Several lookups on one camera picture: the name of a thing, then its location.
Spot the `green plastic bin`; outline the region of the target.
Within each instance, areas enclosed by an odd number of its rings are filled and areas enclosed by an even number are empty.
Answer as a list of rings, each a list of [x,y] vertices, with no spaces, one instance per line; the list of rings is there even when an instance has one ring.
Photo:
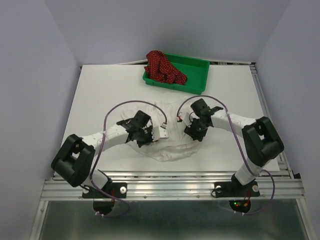
[[[172,53],[164,54],[179,71],[187,76],[187,82],[185,85],[160,83],[148,78],[148,75],[144,70],[142,79],[147,85],[196,95],[199,95],[205,91],[210,68],[210,62],[208,60]]]

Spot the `white skirt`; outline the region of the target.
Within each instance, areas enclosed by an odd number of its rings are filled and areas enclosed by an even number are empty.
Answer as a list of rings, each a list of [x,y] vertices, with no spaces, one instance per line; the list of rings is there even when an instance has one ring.
[[[138,147],[135,142],[129,142],[128,145],[136,152],[153,158],[158,162],[173,162],[180,159],[188,158],[198,152],[201,143],[193,140],[184,133],[186,125],[184,122],[177,122],[176,114],[182,101],[162,101],[153,102],[160,107],[167,116],[168,138]],[[130,103],[124,107],[121,118],[132,118],[138,110],[151,116],[152,125],[160,126],[164,122],[163,114],[154,106],[145,103]]]

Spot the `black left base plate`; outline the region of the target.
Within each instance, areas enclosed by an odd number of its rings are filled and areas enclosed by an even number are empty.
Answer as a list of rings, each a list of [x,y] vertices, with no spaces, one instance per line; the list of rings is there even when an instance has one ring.
[[[101,190],[113,197],[125,199],[127,197],[127,189],[128,184],[126,182],[109,182],[104,187],[102,187]],[[83,199],[109,198],[108,196],[91,186],[86,186],[85,189],[82,189],[81,197]]]

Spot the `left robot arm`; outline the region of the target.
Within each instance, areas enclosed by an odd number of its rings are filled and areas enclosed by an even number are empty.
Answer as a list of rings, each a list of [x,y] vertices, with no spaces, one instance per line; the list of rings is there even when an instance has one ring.
[[[151,117],[139,110],[134,117],[121,120],[106,131],[89,136],[69,135],[54,157],[51,168],[72,187],[80,185],[94,188],[100,197],[111,193],[112,180],[92,166],[99,151],[136,141],[148,144],[152,139]]]

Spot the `red polka dot skirt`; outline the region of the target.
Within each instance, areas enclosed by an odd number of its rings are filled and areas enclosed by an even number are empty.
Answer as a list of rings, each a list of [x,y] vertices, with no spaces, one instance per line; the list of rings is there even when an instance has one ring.
[[[146,55],[148,65],[144,67],[148,78],[162,84],[185,85],[188,77],[179,71],[159,50],[152,50]]]

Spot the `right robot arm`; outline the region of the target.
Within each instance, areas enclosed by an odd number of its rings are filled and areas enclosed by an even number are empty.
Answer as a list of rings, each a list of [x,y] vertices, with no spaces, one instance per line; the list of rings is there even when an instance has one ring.
[[[232,176],[230,189],[233,194],[242,195],[265,165],[284,151],[284,143],[268,117],[240,116],[230,113],[221,101],[218,103],[220,106],[211,108],[200,98],[190,105],[190,113],[181,112],[180,106],[177,121],[185,124],[184,133],[194,141],[201,142],[208,128],[223,129],[233,134],[243,164]]]

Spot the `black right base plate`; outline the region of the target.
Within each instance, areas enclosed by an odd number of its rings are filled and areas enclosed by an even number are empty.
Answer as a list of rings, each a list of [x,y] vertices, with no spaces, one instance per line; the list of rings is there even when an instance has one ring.
[[[211,190],[211,196],[214,198],[234,198],[259,197],[260,189],[256,181],[246,185],[241,185],[235,181],[218,181],[214,183]]]

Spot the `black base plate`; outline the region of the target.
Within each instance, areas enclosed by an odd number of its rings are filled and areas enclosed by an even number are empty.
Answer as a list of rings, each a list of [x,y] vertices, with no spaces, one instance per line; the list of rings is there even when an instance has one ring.
[[[214,183],[211,190],[211,196],[214,198],[234,198],[259,197],[260,189],[256,181],[246,185],[241,185],[235,181],[218,181]]]
[[[126,182],[109,182],[104,187],[102,187],[101,190],[113,197],[125,199],[127,197],[127,189],[128,184]],[[83,199],[109,198],[108,196],[91,186],[86,186],[85,189],[82,189],[81,197]]]

